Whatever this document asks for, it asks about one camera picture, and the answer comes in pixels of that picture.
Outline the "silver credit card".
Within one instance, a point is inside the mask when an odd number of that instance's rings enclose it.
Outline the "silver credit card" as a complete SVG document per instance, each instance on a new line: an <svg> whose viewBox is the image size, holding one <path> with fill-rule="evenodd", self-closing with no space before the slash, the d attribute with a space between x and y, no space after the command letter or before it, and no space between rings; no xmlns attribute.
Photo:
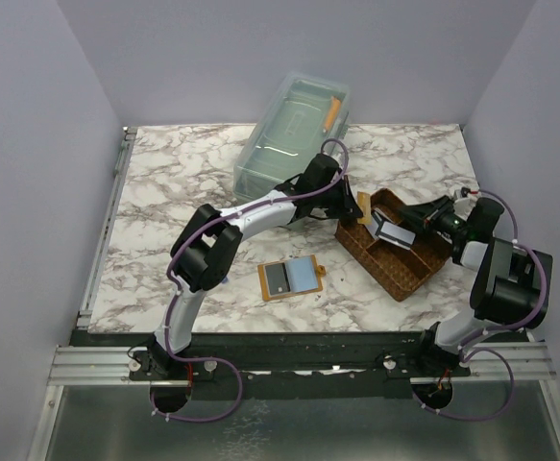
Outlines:
<svg viewBox="0 0 560 461"><path fill-rule="evenodd" d="M414 243L416 234L391 222L384 222L378 227L376 236L381 240L409 251Z"/></svg>

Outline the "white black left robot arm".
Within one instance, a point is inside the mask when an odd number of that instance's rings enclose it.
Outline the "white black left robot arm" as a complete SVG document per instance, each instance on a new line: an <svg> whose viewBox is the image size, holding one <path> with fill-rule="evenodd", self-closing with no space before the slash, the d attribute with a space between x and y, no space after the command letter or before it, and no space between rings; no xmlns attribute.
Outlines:
<svg viewBox="0 0 560 461"><path fill-rule="evenodd" d="M191 343L194 321L207 293L227 276L239 246L249 238L303 219L341 220L362 215L346 173L347 154L337 160L317 154L303 173L263 197L225 209L205 204L196 209L170 251L167 278L176 292L166 308L152 358L165 379L184 370L182 351Z"/></svg>

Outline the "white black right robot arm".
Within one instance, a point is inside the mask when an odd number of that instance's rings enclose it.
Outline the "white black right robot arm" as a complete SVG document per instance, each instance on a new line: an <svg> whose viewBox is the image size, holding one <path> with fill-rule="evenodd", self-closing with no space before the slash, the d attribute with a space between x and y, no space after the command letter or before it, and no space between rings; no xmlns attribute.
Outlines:
<svg viewBox="0 0 560 461"><path fill-rule="evenodd" d="M483 192L467 218L455 212L456 200L401 206L399 215L418 234L438 233L450 240L452 262L475 271L469 306L425 330L414 352L416 369L425 376L456 368L466 352L484 339L506 331L534 329L548 312L553 257L518 242L494 236L503 213L499 196Z"/></svg>

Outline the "grey credit card stack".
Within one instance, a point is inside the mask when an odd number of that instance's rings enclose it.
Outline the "grey credit card stack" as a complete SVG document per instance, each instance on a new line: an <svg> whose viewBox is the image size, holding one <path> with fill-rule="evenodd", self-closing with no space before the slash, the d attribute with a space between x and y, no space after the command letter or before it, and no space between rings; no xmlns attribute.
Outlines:
<svg viewBox="0 0 560 461"><path fill-rule="evenodd" d="M374 239L389 241L392 237L390 230L393 225L394 223L379 208L373 208L371 211L371 223L367 224L365 228Z"/></svg>

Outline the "tan card holder wallet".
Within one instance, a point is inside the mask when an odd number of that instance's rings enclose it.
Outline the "tan card holder wallet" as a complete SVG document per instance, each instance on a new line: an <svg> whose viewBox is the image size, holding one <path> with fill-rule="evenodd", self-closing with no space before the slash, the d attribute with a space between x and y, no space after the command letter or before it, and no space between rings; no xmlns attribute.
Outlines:
<svg viewBox="0 0 560 461"><path fill-rule="evenodd" d="M257 273L262 300L270 302L322 291L327 270L307 255L260 264Z"/></svg>

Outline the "orange credit card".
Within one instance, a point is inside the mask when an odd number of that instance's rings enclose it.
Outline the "orange credit card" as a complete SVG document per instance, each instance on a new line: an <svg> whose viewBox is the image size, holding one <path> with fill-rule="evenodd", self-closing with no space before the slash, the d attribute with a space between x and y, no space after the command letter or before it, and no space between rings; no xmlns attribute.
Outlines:
<svg viewBox="0 0 560 461"><path fill-rule="evenodd" d="M372 223L371 195L366 192L358 191L356 200L362 213L357 219L357 223L363 226L370 225Z"/></svg>

